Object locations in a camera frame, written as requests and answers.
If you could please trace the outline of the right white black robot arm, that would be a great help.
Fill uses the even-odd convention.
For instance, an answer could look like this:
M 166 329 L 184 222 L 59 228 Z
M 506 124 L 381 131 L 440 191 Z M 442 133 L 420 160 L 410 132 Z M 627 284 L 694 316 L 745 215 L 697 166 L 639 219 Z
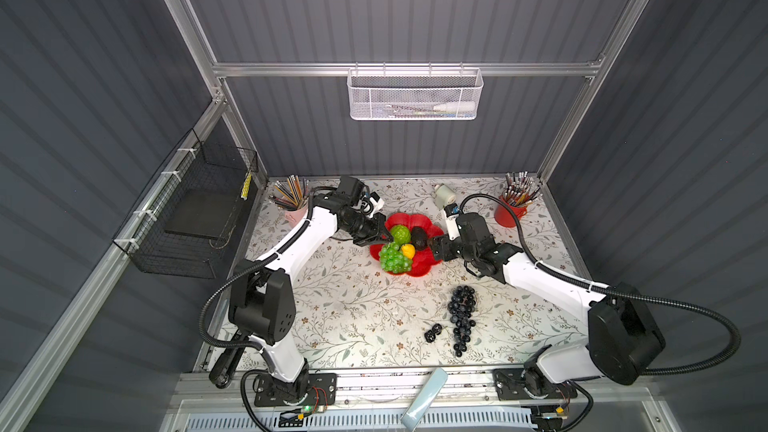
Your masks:
M 644 302 L 600 293 L 599 283 L 571 284 L 571 274 L 546 273 L 522 247 L 497 242 L 477 213 L 457 215 L 447 235 L 427 244 L 436 260 L 461 260 L 472 274 L 531 292 L 586 325 L 584 339 L 544 346 L 525 362 L 519 380 L 536 398 L 571 380 L 606 377 L 631 385 L 666 346 Z

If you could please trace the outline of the yellow lemon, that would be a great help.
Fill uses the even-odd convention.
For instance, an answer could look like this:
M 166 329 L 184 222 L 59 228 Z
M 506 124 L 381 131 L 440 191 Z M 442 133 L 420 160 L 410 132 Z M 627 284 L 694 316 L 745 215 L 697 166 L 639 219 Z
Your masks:
M 400 253 L 407 259 L 412 260 L 416 254 L 416 249 L 412 244 L 406 243 L 400 247 Z

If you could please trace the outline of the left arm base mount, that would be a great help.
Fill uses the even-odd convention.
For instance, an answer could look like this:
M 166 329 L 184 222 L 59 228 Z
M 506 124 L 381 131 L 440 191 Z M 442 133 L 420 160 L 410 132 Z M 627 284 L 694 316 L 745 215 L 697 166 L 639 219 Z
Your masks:
M 296 382 L 287 383 L 269 374 L 259 374 L 252 386 L 256 407 L 330 406 L 336 401 L 338 375 L 334 373 L 308 373 Z

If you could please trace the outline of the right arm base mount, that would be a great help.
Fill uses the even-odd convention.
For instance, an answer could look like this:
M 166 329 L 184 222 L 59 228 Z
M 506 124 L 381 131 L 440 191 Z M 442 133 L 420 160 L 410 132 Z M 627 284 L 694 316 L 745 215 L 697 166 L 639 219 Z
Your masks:
M 571 385 L 553 384 L 541 373 L 523 366 L 496 368 L 493 384 L 499 400 L 544 400 L 577 398 L 579 392 Z

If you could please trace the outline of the green grape bunch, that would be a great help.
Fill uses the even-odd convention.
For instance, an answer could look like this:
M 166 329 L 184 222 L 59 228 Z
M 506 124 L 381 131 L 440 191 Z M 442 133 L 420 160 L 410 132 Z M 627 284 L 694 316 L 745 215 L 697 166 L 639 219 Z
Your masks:
M 384 245 L 379 252 L 379 264 L 383 271 L 395 275 L 410 272 L 412 259 L 406 257 L 395 242 Z

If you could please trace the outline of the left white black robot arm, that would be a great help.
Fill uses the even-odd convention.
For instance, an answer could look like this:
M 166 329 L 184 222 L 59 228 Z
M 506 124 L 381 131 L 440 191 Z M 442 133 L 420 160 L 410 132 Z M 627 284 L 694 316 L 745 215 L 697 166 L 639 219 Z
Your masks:
M 383 205 L 378 193 L 352 176 L 341 177 L 335 187 L 316 187 L 289 233 L 258 259 L 241 263 L 244 276 L 231 286 L 228 320 L 261 353 L 274 379 L 295 383 L 306 369 L 291 332 L 293 288 L 302 269 L 339 231 L 359 247 L 392 242 Z

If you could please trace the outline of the large black grape bunch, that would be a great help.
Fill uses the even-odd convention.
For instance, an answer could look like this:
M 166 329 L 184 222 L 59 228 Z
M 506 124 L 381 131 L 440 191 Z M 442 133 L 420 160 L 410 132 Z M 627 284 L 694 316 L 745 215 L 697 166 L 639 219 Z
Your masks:
M 471 286 L 460 285 L 453 290 L 447 308 L 454 339 L 452 349 L 456 358 L 461 358 L 468 351 L 472 330 L 476 326 L 473 318 L 476 305 L 475 289 Z

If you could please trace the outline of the green custard apple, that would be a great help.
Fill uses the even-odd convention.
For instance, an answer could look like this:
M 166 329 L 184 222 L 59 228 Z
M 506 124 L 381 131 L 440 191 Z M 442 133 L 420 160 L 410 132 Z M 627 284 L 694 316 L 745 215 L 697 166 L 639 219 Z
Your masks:
M 399 246 L 409 244 L 411 242 L 411 231 L 405 225 L 402 225 L 402 224 L 394 225 L 390 229 L 390 233 L 393 237 L 393 241 Z

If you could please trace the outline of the red flower fruit bowl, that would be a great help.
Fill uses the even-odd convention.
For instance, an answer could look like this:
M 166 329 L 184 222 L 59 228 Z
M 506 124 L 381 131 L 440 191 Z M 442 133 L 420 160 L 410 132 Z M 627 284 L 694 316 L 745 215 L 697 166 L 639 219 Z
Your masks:
M 430 238 L 436 238 L 444 234 L 443 230 L 435 225 L 427 216 L 422 214 L 395 213 L 386 220 L 386 226 L 390 230 L 394 225 L 402 224 L 407 226 L 410 231 L 413 227 L 422 227 Z M 370 247 L 372 257 L 379 262 L 379 252 L 384 245 L 373 245 Z M 412 259 L 412 269 L 410 272 L 399 274 L 412 277 L 421 277 L 426 275 L 431 268 L 436 265 L 433 261 L 433 253 L 429 246 L 423 251 L 416 251 Z

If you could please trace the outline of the small black grape cluster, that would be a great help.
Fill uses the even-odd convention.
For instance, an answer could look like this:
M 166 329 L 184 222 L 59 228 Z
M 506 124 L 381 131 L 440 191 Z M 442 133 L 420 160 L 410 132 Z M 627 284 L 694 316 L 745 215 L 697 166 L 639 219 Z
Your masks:
M 434 343 L 437 337 L 442 334 L 442 331 L 442 325 L 435 323 L 423 333 L 423 337 L 427 343 Z

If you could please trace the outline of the dark avocado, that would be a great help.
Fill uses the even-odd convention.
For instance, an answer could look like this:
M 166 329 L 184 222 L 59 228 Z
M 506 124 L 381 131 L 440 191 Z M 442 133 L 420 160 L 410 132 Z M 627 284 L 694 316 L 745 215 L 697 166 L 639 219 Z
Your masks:
M 429 236 L 422 227 L 413 227 L 410 231 L 411 241 L 416 251 L 423 251 L 428 247 Z

